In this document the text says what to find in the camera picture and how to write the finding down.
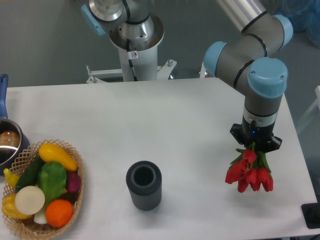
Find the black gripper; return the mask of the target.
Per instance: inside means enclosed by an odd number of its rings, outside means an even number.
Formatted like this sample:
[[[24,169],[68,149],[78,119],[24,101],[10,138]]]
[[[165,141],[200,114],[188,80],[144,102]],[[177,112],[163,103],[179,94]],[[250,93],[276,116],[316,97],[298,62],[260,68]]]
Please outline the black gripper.
[[[234,123],[230,133],[240,145],[248,147],[255,142],[263,153],[269,153],[278,150],[282,144],[282,139],[273,135],[274,125],[258,126],[254,121],[249,123],[242,118],[242,124]]]

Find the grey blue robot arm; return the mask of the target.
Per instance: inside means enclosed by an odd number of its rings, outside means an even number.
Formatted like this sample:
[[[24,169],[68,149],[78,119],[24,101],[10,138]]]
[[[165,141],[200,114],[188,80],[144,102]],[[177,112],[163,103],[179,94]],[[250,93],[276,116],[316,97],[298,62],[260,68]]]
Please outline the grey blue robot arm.
[[[242,122],[234,124],[230,133],[245,147],[253,145],[263,153],[278,150],[282,140],[273,128],[288,69],[272,54],[291,40],[293,26],[282,15],[270,15],[258,0],[220,0],[218,4],[242,34],[235,44],[213,43],[203,58],[212,76],[245,97]],[[164,26],[150,12],[148,0],[87,0],[81,14],[94,32],[108,34],[118,49],[124,81],[160,78],[158,45]]]

